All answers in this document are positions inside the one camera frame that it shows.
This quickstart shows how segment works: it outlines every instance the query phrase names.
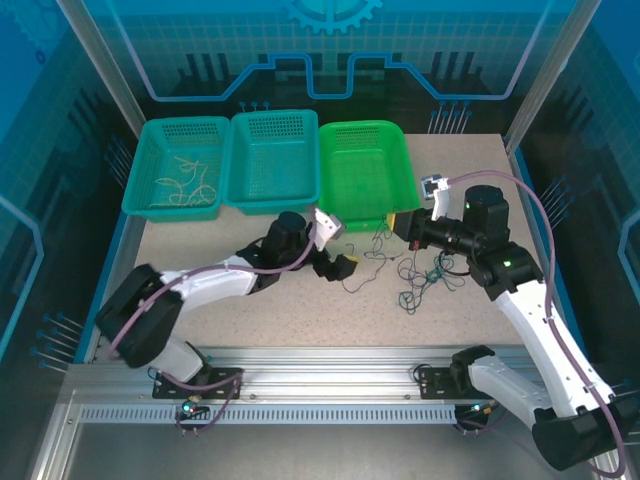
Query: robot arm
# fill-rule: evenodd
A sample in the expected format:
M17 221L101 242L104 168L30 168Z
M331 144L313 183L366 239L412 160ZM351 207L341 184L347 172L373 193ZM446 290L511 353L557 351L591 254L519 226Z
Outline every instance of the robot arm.
M441 248L467 258L471 278L484 288L516 328L538 368L546 388L538 387L508 368L484 346L454 355L451 374L461 393L473 387L515 414L533 433L543 457L564 470L615 447L602 409L591 389L608 404L623 435L638 419L632 399L617 399L609 385L584 357L562 321L555 322L572 356L587 372L590 384L578 378L560 348L542 306L546 285L529 252L509 240L509 206L498 188L479 185L465 194L462 221L446 217L446 179L423 179L425 196L436 200L433 210L419 209L388 218L392 231L411 250ZM559 319L552 309L553 318Z
M148 264L136 267L98 313L98 328L113 342L143 302L175 282L138 318L116 349L132 368L150 366L183 383L208 384L206 359L172 334L180 316L207 303L268 288L280 278L280 272L274 271L294 263L307 248L309 254L297 268L311 265L318 276L329 281L343 280L355 270L355 259L339 255L331 260L325 250L327 242L344 231L342 223L319 209L314 210L314 216L315 230L301 215L284 212L265 237L214 267L198 269L199 273L157 272Z

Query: glass panel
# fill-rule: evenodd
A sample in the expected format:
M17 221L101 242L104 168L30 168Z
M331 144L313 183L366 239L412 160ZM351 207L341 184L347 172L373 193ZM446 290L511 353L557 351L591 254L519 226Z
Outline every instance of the glass panel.
M87 3L149 118L313 108L432 133L505 132L573 4Z
M110 149L135 143L55 2L0 13L0 478L21 479L120 214Z
M640 4L602 2L522 143L587 350L640 382Z

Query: tabletop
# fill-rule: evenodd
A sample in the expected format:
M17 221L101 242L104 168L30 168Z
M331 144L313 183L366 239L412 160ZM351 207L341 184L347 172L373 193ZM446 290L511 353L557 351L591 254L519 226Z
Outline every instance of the tabletop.
M455 177L476 170L511 173L499 135L406 135L416 179L441 174ZM508 180L483 178L450 190L449 215L462 217L466 188L474 184L500 187L509 202L511 238L535 256L533 240L516 187ZM182 270L216 263L262 237L275 216L245 216L223 206L213 222L155 224L147 222L136 264L157 270ZM382 237L385 260L365 258L374 246L373 233L345 233L327 249L333 255L360 258L353 276L340 282L318 278L310 267L281 275L280 281L255 295L226 298L182 316L174 333L198 346L449 346L518 345L521 340L506 317L469 277L464 285L431 285L413 315L399 306L410 290L398 274L413 253L395 236ZM419 271L431 271L437 249L416 254ZM467 266L454 257L456 271Z

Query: yellow tag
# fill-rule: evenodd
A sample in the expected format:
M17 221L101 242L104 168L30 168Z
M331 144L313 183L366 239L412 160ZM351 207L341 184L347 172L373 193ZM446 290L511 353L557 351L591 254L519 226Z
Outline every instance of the yellow tag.
M389 230L391 230L393 232L393 226L396 223L396 214L395 213L390 213L389 215L387 215L387 225L389 225Z

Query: green plastic basket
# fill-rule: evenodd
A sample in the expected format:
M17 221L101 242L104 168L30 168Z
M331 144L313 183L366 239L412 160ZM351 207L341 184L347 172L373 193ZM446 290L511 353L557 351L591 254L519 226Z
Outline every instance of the green plastic basket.
M229 120L186 117L144 125L122 210L153 222L213 220L222 201Z
M420 206L400 128L382 120L320 128L320 208L349 231L374 231L386 215Z
M304 212L320 196L318 115L239 113L231 120L224 203L246 215Z

